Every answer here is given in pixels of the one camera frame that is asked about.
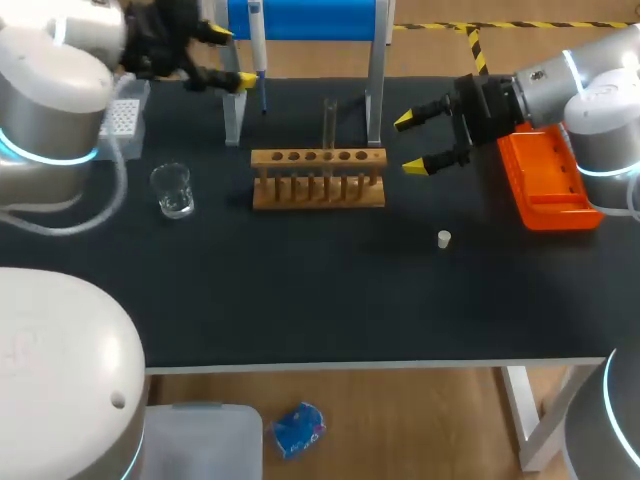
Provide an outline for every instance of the black table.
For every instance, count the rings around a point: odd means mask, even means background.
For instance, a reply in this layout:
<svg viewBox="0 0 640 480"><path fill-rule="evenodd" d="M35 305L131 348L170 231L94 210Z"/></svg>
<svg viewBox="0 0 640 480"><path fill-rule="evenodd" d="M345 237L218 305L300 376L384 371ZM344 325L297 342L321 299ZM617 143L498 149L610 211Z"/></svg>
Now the black table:
<svg viewBox="0 0 640 480"><path fill-rule="evenodd" d="M450 79L389 79L383 143L387 208L253 212L251 148L318 147L322 103L339 101L337 145L365 144L364 80L278 80L270 112L250 98L242 148L224 147L220 98L154 85L142 160L108 225L68 239L0 227L0 265L54 270L112 295L135 322L147 364L496 361L601 357L640 332L640 225L607 218L589 233L520 222L497 152L430 178L400 166L450 147L446 119L402 135L393 121ZM192 171L196 213L161 218L151 170ZM113 182L97 163L81 205ZM437 232L453 234L437 248Z"/></svg>

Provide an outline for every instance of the orange plastic container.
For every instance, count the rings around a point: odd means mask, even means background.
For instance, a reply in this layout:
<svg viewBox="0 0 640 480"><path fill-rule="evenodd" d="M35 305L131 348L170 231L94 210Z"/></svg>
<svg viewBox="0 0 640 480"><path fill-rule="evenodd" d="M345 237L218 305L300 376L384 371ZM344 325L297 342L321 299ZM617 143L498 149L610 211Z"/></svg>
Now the orange plastic container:
<svg viewBox="0 0 640 480"><path fill-rule="evenodd" d="M498 140L522 222L530 230L591 230L604 215L587 201L576 161L557 126L521 125Z"/></svg>

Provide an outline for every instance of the wooden test tube rack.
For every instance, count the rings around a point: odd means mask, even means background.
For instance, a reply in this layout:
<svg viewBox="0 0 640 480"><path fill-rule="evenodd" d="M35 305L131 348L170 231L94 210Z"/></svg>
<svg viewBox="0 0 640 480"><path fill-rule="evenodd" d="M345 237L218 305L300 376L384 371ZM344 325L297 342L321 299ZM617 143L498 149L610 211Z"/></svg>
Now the wooden test tube rack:
<svg viewBox="0 0 640 480"><path fill-rule="evenodd" d="M257 210L384 207L383 148L253 150ZM347 175L342 172L359 172Z"/></svg>

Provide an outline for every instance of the small glass cup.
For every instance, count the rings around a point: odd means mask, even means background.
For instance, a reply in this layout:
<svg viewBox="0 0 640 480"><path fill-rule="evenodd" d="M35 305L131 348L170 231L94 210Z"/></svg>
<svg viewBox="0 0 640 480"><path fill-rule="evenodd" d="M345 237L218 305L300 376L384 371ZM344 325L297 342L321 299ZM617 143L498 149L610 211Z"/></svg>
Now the small glass cup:
<svg viewBox="0 0 640 480"><path fill-rule="evenodd" d="M177 220L193 213L190 178L189 169L180 163L162 165L151 173L151 186L165 217Z"/></svg>

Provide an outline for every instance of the wooden floor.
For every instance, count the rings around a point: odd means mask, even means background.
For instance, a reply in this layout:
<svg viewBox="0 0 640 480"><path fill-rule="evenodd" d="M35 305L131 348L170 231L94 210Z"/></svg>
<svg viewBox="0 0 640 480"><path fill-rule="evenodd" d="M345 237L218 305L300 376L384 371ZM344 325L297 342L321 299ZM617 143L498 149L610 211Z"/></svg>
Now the wooden floor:
<svg viewBox="0 0 640 480"><path fill-rule="evenodd" d="M635 21L638 0L398 0L396 23L432 21ZM608 31L483 30L490 72L508 73ZM269 44L272 77L365 76L368 45ZM240 45L250 70L250 50ZM195 48L217 65L217 54ZM387 73L463 75L474 71L464 35L396 32ZM542 398L561 374L530 371ZM267 480L565 480L561 458L541 475L520 473L503 383L496 370L297 372L176 376L162 379L160 403L219 401L251 405L265 425L300 401L325 414L326 437L284 462L265 445Z"/></svg>
<svg viewBox="0 0 640 480"><path fill-rule="evenodd" d="M537 369L542 398L561 371ZM566 480L558 456L520 473L498 369L382 370L164 377L161 404L251 405L265 427L300 401L325 415L326 435L284 461L265 442L265 480Z"/></svg>

